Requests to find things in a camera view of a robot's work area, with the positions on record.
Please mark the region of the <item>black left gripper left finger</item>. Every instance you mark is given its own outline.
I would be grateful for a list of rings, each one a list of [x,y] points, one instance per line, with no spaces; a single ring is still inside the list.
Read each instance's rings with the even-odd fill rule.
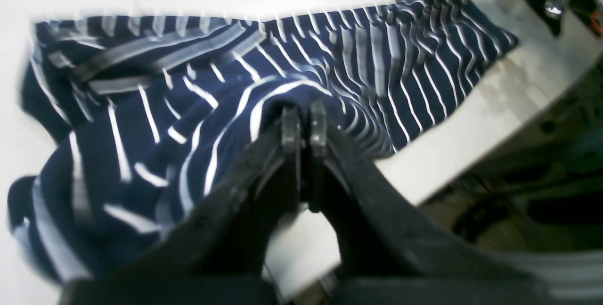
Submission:
[[[285,107],[159,245],[109,275],[68,283],[59,303],[277,305],[262,269],[271,233],[299,201],[300,138],[299,110]]]

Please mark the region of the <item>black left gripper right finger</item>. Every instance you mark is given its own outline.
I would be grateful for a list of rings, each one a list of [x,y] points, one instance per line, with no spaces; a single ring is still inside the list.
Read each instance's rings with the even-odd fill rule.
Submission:
[[[310,105],[309,208],[336,232],[334,305],[549,305],[545,284],[433,223]]]

